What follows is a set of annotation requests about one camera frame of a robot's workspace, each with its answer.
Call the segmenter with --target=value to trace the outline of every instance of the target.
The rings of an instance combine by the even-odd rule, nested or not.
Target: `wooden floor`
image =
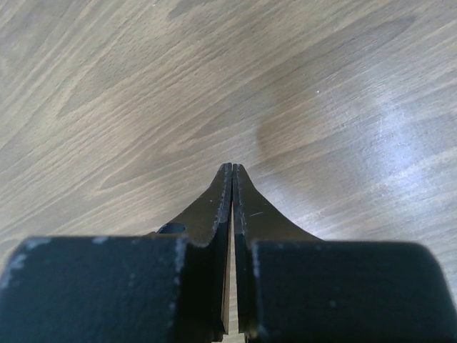
[[[455,0],[0,0],[2,261],[31,234],[156,230],[232,161],[323,239],[422,242],[457,294],[456,19]]]

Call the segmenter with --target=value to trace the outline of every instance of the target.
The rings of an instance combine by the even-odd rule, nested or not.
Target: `wooden table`
[[[457,294],[456,18],[454,0],[0,1],[3,261],[32,234],[157,230],[232,161],[316,236],[425,244]]]

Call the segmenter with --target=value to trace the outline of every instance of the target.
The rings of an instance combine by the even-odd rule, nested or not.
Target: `clamp jaw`
[[[220,342],[232,214],[247,342],[457,340],[427,249],[320,240],[269,203],[242,165],[223,164],[157,232],[26,239],[0,279],[0,342]]]

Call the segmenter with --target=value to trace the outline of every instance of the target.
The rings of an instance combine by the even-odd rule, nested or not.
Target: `hole in metal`
[[[159,234],[180,234],[186,230],[186,226],[181,223],[167,223],[157,232]]]

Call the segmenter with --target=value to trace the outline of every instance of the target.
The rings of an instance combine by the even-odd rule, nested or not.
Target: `black metal part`
[[[182,237],[34,237],[0,281],[0,342],[172,342]]]
[[[189,238],[178,316],[191,320],[186,326],[206,323],[214,341],[229,331],[231,182],[232,165],[223,164],[209,188],[157,232]]]
[[[418,244],[253,243],[254,342],[454,342],[441,269]]]
[[[233,165],[233,223],[238,330],[257,335],[251,245],[256,239],[320,241],[287,219],[260,194],[241,164]]]
[[[240,164],[144,237],[36,237],[0,279],[0,342],[211,342],[228,331],[230,220],[247,342],[457,341],[436,260],[417,244],[324,242]]]
[[[259,194],[240,164],[233,220],[247,342],[457,340],[451,296],[425,248],[321,241]]]
[[[0,342],[221,341],[231,172],[158,233],[26,240],[0,281]]]

